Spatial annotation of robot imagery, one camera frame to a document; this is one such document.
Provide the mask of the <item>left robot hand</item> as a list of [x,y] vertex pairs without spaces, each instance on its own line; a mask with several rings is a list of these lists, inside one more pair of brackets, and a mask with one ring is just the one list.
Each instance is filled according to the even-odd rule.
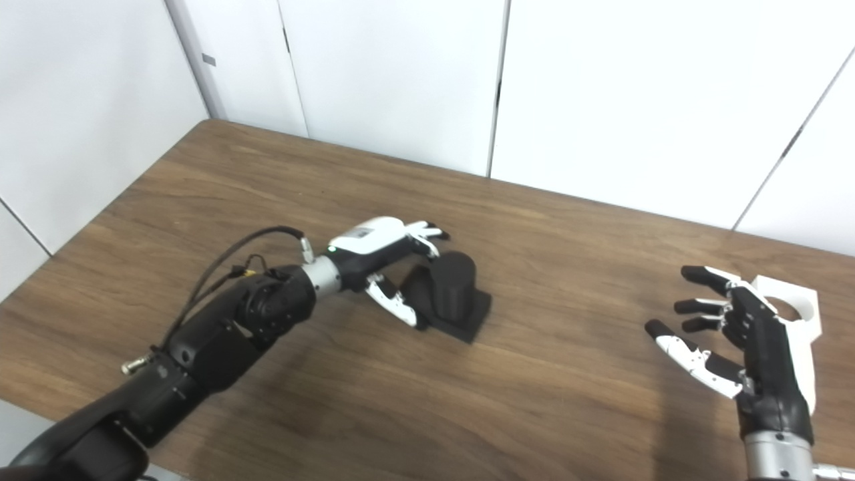
[[433,240],[450,237],[449,232],[432,222],[405,223],[397,217],[380,216],[334,237],[327,245],[325,257],[338,271],[342,291],[366,292],[388,313],[421,331],[424,320],[382,270],[410,255],[423,256],[432,262],[440,256]]

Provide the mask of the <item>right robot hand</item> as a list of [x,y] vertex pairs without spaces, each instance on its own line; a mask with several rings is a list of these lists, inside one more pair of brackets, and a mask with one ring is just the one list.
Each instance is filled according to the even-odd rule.
[[815,442],[816,404],[810,344],[804,320],[785,319],[772,295],[741,277],[711,266],[685,265],[681,276],[715,291],[718,299],[684,299],[674,304],[687,315],[684,333],[721,333],[743,355],[737,363],[703,349],[658,319],[645,323],[657,347],[699,383],[732,399],[740,436],[773,430]]

